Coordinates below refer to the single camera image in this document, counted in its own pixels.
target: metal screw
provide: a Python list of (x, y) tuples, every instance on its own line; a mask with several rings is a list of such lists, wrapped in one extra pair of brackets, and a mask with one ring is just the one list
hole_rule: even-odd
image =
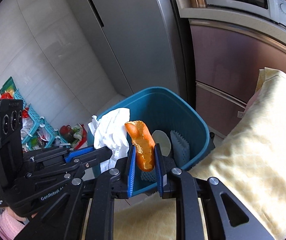
[(110, 174), (111, 175), (117, 175), (117, 174), (119, 174), (119, 170), (118, 169), (115, 169), (115, 168), (113, 168), (113, 169), (110, 169)]
[(209, 182), (210, 182), (211, 184), (213, 184), (213, 185), (219, 184), (219, 180), (218, 180), (217, 178), (215, 178), (215, 177), (210, 178), (210, 179), (209, 179)]
[(180, 175), (182, 173), (182, 170), (180, 168), (173, 168), (172, 173), (175, 175)]
[(81, 181), (80, 178), (72, 179), (72, 184), (73, 184), (74, 186), (80, 185), (81, 182), (82, 182), (82, 181)]

